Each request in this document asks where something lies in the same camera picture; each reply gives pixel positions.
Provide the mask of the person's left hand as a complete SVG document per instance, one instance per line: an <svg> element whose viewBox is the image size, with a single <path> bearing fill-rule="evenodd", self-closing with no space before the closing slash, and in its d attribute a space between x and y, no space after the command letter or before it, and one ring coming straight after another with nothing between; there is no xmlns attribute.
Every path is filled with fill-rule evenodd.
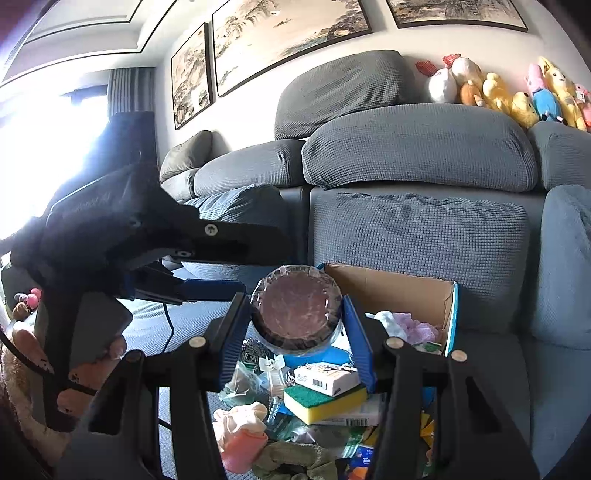
<svg viewBox="0 0 591 480"><path fill-rule="evenodd" d="M71 366L69 359L66 359L63 365L51 362L39 339L29 327L17 326L11 333L10 339L18 350L35 365L52 374L57 374L60 380L59 392L55 399L47 398L45 405L56 407L60 413L72 418L82 416L92 400L92 395L69 388L65 384L65 367L69 369L68 380L70 382L98 391L127 350L126 340L122 335L118 335L112 339L108 346L103 348L94 360Z"/></svg>

